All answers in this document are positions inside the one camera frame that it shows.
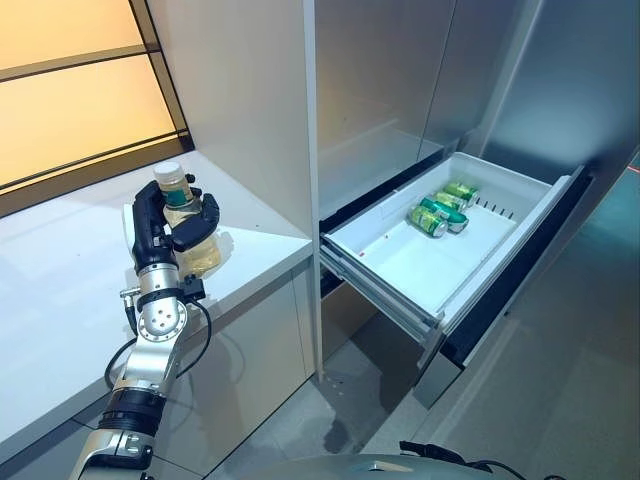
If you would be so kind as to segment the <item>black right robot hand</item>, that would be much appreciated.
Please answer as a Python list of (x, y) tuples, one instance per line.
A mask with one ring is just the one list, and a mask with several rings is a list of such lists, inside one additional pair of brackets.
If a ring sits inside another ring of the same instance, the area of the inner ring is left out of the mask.
[(399, 448), (402, 452), (414, 453), (420, 457), (441, 459), (444, 461), (455, 461), (459, 455), (451, 450), (435, 444), (423, 444), (411, 441), (400, 441)]

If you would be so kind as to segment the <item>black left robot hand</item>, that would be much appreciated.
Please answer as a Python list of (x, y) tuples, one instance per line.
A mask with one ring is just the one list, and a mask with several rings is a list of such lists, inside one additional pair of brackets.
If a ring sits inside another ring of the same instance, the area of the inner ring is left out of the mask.
[(189, 191), (199, 202), (199, 210), (172, 227), (170, 233), (165, 232), (169, 224), (164, 216), (166, 196), (159, 183), (152, 180), (135, 195), (131, 255), (137, 273), (167, 263), (179, 267), (183, 276), (202, 276), (220, 264), (221, 254), (213, 239), (220, 220), (219, 205), (210, 193), (195, 187)]

